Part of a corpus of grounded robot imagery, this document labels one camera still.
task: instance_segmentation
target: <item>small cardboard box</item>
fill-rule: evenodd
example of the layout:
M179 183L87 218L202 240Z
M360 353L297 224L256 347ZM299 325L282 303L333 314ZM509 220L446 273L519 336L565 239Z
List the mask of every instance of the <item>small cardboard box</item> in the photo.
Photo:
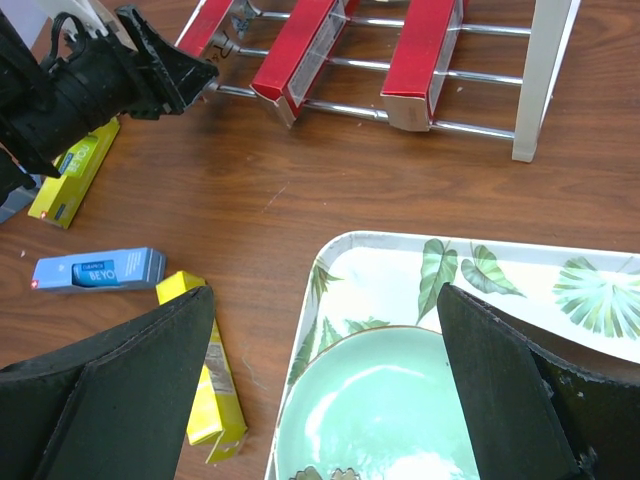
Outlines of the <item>small cardboard box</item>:
M284 125L295 122L359 0L299 0L251 82Z
M30 190L24 187L16 188L9 194L4 204L0 205L0 223L6 222L36 198L42 186L42 177L40 175L31 175L31 177L36 182L35 188Z
M381 92L391 126L412 132L431 128L467 1L409 5Z
M220 72L213 89L224 82L256 12L249 0L200 0L176 46L210 61Z
M41 258L31 288L53 293L154 288L165 265L166 257L148 247Z
M29 216L69 228L118 130L120 123L114 117L60 155L55 166L62 176L44 181Z
M192 288L205 284L204 279L180 271L158 284L158 302L162 305ZM190 445L213 445L207 463L217 463L238 453L246 433L247 425L224 353L218 325L214 321L205 364L187 425L187 437Z

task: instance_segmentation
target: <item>red box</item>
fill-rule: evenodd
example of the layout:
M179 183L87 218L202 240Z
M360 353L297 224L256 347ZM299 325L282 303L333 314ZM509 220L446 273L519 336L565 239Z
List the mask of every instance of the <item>red box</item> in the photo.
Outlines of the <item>red box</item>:
M411 1L380 93L392 126L413 132L431 127L467 1Z
M256 12L248 0L200 0L176 46L218 67L216 87L231 69L240 42L255 17Z
M359 0L298 0L251 82L260 102L287 127L300 114Z

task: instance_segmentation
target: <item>wooden table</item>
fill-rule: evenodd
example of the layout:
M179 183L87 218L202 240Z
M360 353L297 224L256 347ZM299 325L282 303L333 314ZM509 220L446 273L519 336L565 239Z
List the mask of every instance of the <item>wooden table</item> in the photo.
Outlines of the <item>wooden table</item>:
M137 3L175 40L197 1ZM532 5L474 0L467 21L526 26ZM278 27L256 22L249 43L268 47ZM338 53L387 60L396 35L351 28ZM206 450L185 447L177 478L262 478L309 269L334 236L371 229L640 249L639 35L634 0L584 0L530 165L511 161L501 141L408 134L317 112L287 131L249 99L221 97L159 122L123 118L70 230L26 214L0 227L0 364L156 306L151 291L34 293L37 259L155 247L168 255L169 273L184 269L214 287L250 426L242 454L216 467L204 465ZM453 67L520 75L525 51L524 40L465 34ZM241 59L234 83L246 86L258 64ZM382 107L382 81L382 74L333 67L314 96ZM452 81L439 114L513 128L516 105L515 90Z

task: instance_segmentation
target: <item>round ceramic plate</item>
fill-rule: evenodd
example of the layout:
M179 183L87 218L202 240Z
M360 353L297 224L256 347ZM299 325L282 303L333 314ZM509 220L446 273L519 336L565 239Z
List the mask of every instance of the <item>round ceramic plate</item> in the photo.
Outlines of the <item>round ceramic plate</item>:
M367 330L318 356L276 432L278 480L478 479L442 336Z

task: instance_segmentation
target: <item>leaf-patterned tray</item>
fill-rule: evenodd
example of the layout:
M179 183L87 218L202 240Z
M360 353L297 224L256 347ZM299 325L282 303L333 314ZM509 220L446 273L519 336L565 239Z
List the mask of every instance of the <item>leaf-patterned tray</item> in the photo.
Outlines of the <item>leaf-patterned tray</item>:
M524 321L640 363L636 254L352 232L329 242L314 262L280 409L307 364L345 336L385 325L440 332L435 305L446 282ZM265 480L275 480L272 457Z

